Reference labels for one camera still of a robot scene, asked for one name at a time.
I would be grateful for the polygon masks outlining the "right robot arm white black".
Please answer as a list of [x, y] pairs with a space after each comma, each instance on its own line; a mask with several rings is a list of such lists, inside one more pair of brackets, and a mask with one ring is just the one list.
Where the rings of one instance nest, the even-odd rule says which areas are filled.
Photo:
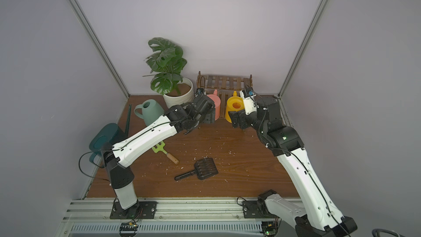
[[269, 190], [260, 195], [265, 210], [288, 223], [299, 237], [347, 237], [355, 232], [355, 220], [343, 215], [327, 194], [299, 134], [283, 123], [278, 99], [253, 91], [242, 91], [240, 97], [244, 109], [229, 113], [233, 127], [256, 130], [261, 143], [287, 171], [303, 203], [298, 207]]

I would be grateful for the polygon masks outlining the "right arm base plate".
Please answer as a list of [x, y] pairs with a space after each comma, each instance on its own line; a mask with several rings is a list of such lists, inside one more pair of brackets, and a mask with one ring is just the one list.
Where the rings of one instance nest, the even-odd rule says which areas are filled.
[[256, 201], [252, 200], [243, 200], [242, 201], [242, 210], [244, 218], [271, 218], [275, 219], [276, 216], [271, 214], [266, 207], [265, 200], [276, 194], [274, 190], [268, 190], [257, 197]]

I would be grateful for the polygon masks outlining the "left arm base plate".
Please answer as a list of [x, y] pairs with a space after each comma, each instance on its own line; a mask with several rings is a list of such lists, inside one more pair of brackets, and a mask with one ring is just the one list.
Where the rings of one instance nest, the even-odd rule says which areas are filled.
[[137, 201], [132, 207], [123, 209], [120, 202], [113, 203], [110, 219], [154, 219], [156, 201]]

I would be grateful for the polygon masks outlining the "yellow watering can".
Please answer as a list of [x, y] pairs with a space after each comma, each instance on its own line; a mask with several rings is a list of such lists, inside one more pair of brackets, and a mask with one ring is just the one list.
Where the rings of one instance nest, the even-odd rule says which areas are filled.
[[229, 112], [231, 111], [241, 111], [244, 109], [243, 99], [237, 94], [236, 91], [233, 92], [232, 97], [227, 100], [227, 107], [225, 110], [225, 119], [232, 123], [231, 117], [229, 116]]

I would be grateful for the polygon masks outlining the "sage green watering can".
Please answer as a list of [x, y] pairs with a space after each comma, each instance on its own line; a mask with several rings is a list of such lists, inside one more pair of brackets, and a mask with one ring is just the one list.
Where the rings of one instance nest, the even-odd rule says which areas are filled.
[[137, 117], [144, 120], [146, 126], [149, 126], [164, 114], [164, 109], [157, 101], [149, 99], [144, 103], [137, 105], [134, 109], [134, 113]]

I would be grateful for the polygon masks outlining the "pink watering can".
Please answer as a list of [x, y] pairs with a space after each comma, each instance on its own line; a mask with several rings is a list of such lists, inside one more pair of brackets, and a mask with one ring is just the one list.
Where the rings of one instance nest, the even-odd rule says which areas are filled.
[[221, 99], [218, 96], [218, 90], [214, 90], [213, 93], [207, 95], [212, 101], [214, 101], [215, 105], [215, 120], [217, 121], [220, 118], [220, 106], [221, 106]]

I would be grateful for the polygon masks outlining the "brown wooden slatted shelf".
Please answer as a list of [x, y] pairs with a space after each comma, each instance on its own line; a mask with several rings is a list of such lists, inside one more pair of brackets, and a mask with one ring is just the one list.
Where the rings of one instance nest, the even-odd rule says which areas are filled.
[[219, 97], [219, 118], [225, 118], [227, 101], [234, 95], [239, 96], [240, 91], [246, 86], [253, 86], [253, 76], [227, 76], [227, 75], [206, 75], [198, 72], [196, 84], [198, 88], [203, 88], [207, 94], [214, 94]]

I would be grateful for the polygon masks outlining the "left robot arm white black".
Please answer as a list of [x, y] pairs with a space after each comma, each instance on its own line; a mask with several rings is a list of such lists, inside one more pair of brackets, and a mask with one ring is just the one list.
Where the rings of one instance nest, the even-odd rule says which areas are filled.
[[174, 105], [151, 125], [116, 144], [101, 149], [105, 170], [119, 205], [126, 211], [138, 202], [131, 164], [159, 142], [182, 131], [193, 131], [199, 124], [215, 120], [215, 103], [205, 94], [194, 95], [192, 102]]

